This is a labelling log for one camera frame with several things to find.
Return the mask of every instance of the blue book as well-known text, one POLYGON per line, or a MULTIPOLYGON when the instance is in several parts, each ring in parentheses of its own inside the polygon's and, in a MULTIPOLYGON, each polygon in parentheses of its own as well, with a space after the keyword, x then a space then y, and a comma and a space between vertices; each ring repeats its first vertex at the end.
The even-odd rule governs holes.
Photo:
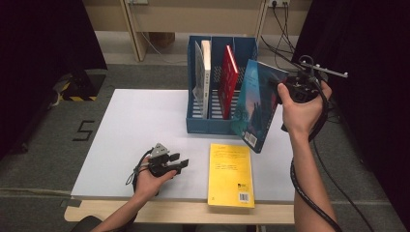
POLYGON ((287 76, 288 72, 248 60, 231 129, 255 153, 262 151, 278 106, 278 84, 287 76))

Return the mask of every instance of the forearm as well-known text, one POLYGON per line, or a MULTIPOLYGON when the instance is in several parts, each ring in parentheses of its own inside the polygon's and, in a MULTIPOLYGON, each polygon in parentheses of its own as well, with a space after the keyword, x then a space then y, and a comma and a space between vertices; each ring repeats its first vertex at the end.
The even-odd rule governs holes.
MULTIPOLYGON (((335 212, 308 144, 308 134, 290 133, 298 183, 305 194, 336 221, 335 212)), ((295 192, 295 224, 298 231, 332 231, 332 227, 295 192)))
POLYGON ((99 226, 94 228, 92 232, 110 231, 118 229, 129 222, 138 211, 146 204, 147 200, 141 197, 133 197, 130 201, 124 204, 121 208, 115 211, 99 226))

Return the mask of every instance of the yellow book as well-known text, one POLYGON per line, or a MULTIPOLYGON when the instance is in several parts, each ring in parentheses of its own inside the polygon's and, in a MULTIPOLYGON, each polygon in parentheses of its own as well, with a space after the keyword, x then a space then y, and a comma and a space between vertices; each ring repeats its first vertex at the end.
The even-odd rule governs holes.
POLYGON ((254 208, 248 146, 211 144, 208 205, 254 208))

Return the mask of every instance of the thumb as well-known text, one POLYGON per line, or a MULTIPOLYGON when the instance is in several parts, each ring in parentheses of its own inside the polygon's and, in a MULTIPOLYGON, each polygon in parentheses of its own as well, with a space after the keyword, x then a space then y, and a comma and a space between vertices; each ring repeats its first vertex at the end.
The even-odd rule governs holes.
POLYGON ((172 179, 172 177, 174 177, 176 174, 176 170, 168 171, 167 173, 160 176, 159 179, 161 180, 161 183, 165 183, 166 181, 172 179))
POLYGON ((287 89, 287 87, 283 83, 280 83, 278 85, 278 93, 279 93, 279 96, 280 96, 283 104, 293 102, 293 100, 289 96, 289 90, 287 89))

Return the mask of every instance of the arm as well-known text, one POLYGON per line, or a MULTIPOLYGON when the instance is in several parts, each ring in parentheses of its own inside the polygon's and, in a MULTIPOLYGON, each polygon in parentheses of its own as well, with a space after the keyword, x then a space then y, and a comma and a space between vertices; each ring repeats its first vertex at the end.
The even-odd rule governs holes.
POLYGON ((135 194, 130 201, 109 216, 100 225, 94 228, 93 232, 110 231, 120 228, 129 222, 138 211, 160 190, 160 187, 167 180, 176 175, 176 171, 169 171, 161 177, 154 177, 146 167, 138 175, 135 194))
MULTIPOLYGON (((322 82, 322 89, 325 96, 329 98, 332 94, 329 86, 322 82)), ((278 92, 283 102, 283 123, 289 132, 299 184, 307 196, 336 221, 335 212, 308 143, 309 133, 322 111, 322 100, 318 96, 313 101, 295 103, 283 84, 278 86, 278 92)), ((332 226, 316 214, 297 192, 295 192, 294 211, 297 231, 333 231, 332 226)))

